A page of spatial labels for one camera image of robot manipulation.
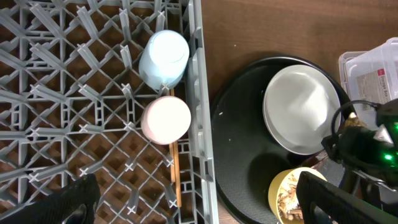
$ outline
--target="wooden table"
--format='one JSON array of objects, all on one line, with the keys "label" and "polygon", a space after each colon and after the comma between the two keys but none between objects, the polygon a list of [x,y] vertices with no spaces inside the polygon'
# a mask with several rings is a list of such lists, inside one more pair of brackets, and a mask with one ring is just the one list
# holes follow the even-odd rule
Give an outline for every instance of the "wooden table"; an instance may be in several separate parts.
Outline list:
[{"label": "wooden table", "polygon": [[[212,102],[242,67],[271,54],[310,60],[340,80],[338,57],[398,37],[395,0],[202,0]],[[234,220],[219,204],[220,223]]]}]

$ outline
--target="cup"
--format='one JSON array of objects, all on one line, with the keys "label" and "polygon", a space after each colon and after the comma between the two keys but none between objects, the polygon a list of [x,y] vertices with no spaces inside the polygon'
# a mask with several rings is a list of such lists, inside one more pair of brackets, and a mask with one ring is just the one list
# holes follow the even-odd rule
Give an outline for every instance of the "cup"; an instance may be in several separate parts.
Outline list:
[{"label": "cup", "polygon": [[183,136],[191,123],[191,112],[180,98],[163,96],[150,103],[141,118],[144,135],[156,144],[167,145]]},{"label": "cup", "polygon": [[188,43],[179,33],[172,30],[156,32],[142,53],[139,75],[155,90],[162,84],[173,88],[182,78],[188,57]]}]

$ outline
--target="dish rack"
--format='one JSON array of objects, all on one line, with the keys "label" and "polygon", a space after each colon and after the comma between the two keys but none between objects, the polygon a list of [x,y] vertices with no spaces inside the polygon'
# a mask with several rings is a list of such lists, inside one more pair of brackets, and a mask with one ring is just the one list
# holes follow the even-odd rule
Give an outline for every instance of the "dish rack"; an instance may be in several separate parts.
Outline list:
[{"label": "dish rack", "polygon": [[[200,0],[0,3],[0,220],[94,173],[96,223],[218,223]],[[138,63],[171,29],[190,46],[175,87],[190,108],[178,140],[182,208],[168,146],[145,138]]]}]

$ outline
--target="green light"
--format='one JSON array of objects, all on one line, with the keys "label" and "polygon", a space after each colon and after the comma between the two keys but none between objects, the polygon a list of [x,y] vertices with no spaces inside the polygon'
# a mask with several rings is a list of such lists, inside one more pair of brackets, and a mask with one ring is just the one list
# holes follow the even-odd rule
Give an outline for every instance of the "green light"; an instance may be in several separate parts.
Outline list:
[{"label": "green light", "polygon": [[392,155],[388,155],[388,154],[384,155],[384,158],[387,159],[387,160],[391,160],[392,159]]}]

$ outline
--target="round black tray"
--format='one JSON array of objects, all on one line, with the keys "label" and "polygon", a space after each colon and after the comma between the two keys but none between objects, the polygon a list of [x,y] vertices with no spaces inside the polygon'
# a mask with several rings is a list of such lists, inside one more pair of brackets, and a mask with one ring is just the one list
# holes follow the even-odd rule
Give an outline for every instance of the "round black tray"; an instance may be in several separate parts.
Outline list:
[{"label": "round black tray", "polygon": [[[280,146],[269,134],[262,116],[262,100],[269,81],[291,65],[308,65],[321,71],[335,87],[340,103],[349,101],[340,85],[320,67],[290,56],[251,63],[218,93],[211,107],[218,197],[242,223],[277,223],[267,201],[269,184],[279,172],[297,167],[308,158]],[[338,185],[343,168],[330,161],[321,173]]]}]

